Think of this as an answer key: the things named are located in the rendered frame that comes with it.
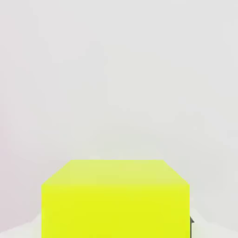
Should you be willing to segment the small yellow cube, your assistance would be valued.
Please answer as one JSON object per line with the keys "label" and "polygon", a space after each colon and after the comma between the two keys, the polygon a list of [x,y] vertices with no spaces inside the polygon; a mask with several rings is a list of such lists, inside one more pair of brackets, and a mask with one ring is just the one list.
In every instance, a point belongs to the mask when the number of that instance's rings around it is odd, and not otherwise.
{"label": "small yellow cube", "polygon": [[190,185],[162,160],[71,160],[41,186],[41,238],[191,238]]}

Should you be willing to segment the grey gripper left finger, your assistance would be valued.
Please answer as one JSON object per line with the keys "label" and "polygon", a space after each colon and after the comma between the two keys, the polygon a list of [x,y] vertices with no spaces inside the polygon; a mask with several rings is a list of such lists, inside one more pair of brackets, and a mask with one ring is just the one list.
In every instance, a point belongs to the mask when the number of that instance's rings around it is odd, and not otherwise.
{"label": "grey gripper left finger", "polygon": [[0,238],[41,238],[41,214],[31,222],[0,233]]}

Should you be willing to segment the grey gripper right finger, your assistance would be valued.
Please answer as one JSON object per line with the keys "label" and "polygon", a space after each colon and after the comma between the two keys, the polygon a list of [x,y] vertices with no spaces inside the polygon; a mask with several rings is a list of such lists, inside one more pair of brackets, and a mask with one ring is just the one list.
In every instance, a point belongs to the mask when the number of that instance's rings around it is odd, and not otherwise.
{"label": "grey gripper right finger", "polygon": [[226,229],[216,223],[207,222],[195,209],[190,209],[192,238],[238,238],[238,232]]}

